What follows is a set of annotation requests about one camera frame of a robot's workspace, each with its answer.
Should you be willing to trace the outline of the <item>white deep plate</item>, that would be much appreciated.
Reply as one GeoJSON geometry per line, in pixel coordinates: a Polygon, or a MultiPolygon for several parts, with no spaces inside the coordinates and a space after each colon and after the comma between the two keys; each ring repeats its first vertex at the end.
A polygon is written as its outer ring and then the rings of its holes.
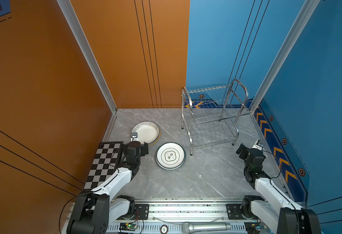
{"type": "Polygon", "coordinates": [[[156,140],[160,129],[157,124],[151,121],[143,121],[138,123],[131,132],[137,132],[139,142],[141,144],[148,143],[149,146],[156,140]]]}

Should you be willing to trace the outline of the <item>silver wire dish rack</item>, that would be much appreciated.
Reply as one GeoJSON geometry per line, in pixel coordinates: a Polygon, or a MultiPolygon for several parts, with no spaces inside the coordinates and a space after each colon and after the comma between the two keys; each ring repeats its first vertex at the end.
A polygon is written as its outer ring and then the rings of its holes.
{"type": "Polygon", "coordinates": [[[190,155],[195,149],[231,143],[240,131],[240,117],[248,115],[247,88],[237,79],[230,84],[203,89],[181,89],[181,128],[186,129],[190,155]]]}

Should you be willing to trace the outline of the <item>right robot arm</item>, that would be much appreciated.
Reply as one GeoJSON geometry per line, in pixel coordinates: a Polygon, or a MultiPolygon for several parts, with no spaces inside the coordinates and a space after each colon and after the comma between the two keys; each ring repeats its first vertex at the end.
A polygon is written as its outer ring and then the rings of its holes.
{"type": "Polygon", "coordinates": [[[286,196],[263,170],[266,156],[258,144],[248,148],[240,144],[236,153],[244,160],[246,181],[260,196],[245,196],[242,214],[260,219],[274,234],[321,234],[317,214],[286,196]]]}

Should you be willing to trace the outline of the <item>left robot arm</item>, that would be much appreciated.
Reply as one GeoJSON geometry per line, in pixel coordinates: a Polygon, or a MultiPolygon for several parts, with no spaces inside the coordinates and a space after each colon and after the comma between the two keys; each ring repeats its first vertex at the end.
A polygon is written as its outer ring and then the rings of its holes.
{"type": "Polygon", "coordinates": [[[141,158],[149,153],[148,143],[131,141],[123,146],[124,160],[101,185],[81,192],[67,225],[67,234],[104,234],[108,226],[121,216],[134,214],[135,201],[117,193],[138,173],[141,158]]]}

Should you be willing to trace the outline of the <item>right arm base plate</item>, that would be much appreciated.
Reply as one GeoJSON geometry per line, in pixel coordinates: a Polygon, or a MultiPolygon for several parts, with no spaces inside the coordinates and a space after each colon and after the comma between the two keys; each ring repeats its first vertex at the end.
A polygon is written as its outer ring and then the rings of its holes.
{"type": "Polygon", "coordinates": [[[226,205],[228,219],[245,219],[245,220],[258,220],[259,217],[255,216],[249,207],[243,204],[227,204],[226,205]]]}

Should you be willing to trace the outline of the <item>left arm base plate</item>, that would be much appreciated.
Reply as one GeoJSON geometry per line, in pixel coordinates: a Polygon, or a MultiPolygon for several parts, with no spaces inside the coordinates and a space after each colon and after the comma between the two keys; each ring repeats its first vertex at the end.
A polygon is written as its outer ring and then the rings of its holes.
{"type": "Polygon", "coordinates": [[[135,204],[133,208],[130,208],[130,213],[125,214],[117,218],[116,220],[135,220],[139,214],[143,220],[149,218],[149,205],[148,204],[135,204]]]}

